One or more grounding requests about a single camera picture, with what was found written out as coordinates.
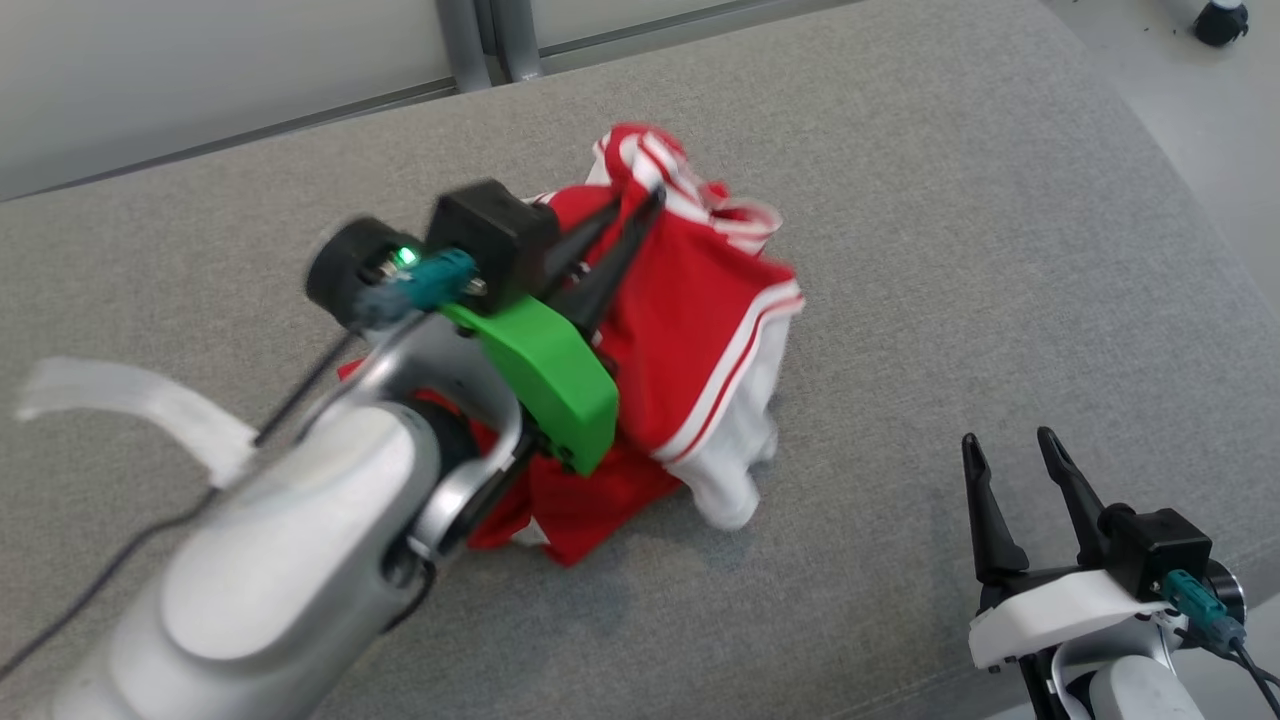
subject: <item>white strap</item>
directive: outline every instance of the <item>white strap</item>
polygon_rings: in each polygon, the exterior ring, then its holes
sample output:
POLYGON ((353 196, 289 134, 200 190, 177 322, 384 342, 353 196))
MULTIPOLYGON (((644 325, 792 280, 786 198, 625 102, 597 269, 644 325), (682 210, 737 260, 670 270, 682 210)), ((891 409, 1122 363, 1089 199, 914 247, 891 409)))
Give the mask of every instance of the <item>white strap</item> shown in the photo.
POLYGON ((253 455, 253 428, 198 392, 164 375, 116 363, 46 357, 18 396, 17 418, 54 410, 109 410, 151 420, 209 468, 209 484, 228 488, 253 455))

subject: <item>red and white garment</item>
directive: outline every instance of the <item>red and white garment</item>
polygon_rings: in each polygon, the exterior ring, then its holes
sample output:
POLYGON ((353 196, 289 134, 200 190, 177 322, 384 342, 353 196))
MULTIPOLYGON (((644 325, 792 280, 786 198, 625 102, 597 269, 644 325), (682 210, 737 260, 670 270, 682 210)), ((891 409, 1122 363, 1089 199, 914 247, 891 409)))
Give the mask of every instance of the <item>red and white garment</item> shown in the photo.
MULTIPOLYGON (((746 524, 759 503, 748 468, 774 452, 765 405, 791 318, 804 306, 794 270, 760 256, 781 224, 776 210, 703 182, 680 142, 652 126, 616 126, 594 152, 584 184, 534 199, 556 210, 562 229, 616 197, 620 218, 630 217, 655 187, 667 188, 595 338, 618 386, 617 439, 590 478, 535 459, 468 541, 545 544, 564 565, 678 482, 708 524, 746 524)), ((620 225, 588 254, 588 265, 620 225)), ((493 434, 474 429, 486 447, 493 434)))

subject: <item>gray table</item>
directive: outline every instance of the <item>gray table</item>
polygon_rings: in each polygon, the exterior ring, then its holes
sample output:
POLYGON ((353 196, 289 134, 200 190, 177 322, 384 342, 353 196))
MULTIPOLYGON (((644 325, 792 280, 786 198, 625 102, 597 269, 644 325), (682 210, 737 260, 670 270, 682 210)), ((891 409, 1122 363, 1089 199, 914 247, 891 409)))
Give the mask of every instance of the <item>gray table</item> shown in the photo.
MULTIPOLYGON (((1083 47, 1034 0, 868 0, 659 54, 278 137, 0 206, 0 380, 40 357, 154 368, 266 415, 333 327, 300 277, 352 211, 420 227, 483 176, 580 179, 611 123, 685 140, 786 217, 809 304, 781 452, 742 532, 687 497, 572 570, 475 553, 320 712, 370 717, 938 717, 1020 698, 969 667, 959 442, 983 439, 1037 564, 1074 543, 1034 443, 1107 502, 1178 506, 1251 600, 1280 589, 1280 332, 1083 47)), ((0 425, 0 648, 54 616, 198 471, 104 415, 0 425)), ((13 683, 44 692, 159 543, 13 683)))

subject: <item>gray floor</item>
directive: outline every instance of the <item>gray floor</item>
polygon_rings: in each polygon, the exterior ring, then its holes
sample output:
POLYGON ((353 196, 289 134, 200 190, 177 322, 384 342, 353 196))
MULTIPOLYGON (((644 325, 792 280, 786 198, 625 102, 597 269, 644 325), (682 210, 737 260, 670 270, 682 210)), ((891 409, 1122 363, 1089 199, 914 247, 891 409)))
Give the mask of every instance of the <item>gray floor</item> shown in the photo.
MULTIPOLYGON (((1219 232, 1280 309, 1280 1, 1248 0, 1253 35, 1234 47, 1201 45, 1188 28, 1197 0, 1046 0, 1160 142, 1219 232)), ((1280 598, 1254 609, 1249 648, 1280 667, 1280 598)), ((1207 652, 1175 656, 1206 717, 1271 717, 1253 683, 1207 652)), ((998 720, 1034 717, 1030 706, 998 720)))

